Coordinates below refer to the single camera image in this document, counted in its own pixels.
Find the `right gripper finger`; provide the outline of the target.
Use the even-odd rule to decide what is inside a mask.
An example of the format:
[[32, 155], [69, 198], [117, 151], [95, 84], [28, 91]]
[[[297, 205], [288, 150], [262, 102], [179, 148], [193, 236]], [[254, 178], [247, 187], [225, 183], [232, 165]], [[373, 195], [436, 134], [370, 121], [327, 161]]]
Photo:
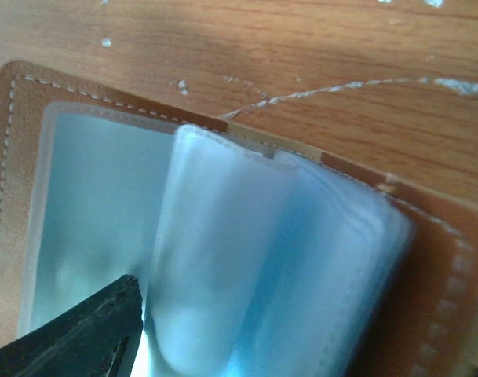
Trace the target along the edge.
[[0, 349], [0, 376], [129, 376], [143, 330], [138, 279], [124, 275]]

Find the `brown leather card holder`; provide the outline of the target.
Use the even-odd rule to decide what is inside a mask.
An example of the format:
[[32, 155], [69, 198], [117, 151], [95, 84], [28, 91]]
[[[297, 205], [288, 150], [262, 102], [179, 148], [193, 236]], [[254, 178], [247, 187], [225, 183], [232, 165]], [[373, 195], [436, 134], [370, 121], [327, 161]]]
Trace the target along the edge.
[[478, 209], [42, 66], [0, 70], [0, 349], [124, 275], [129, 376], [476, 376]]

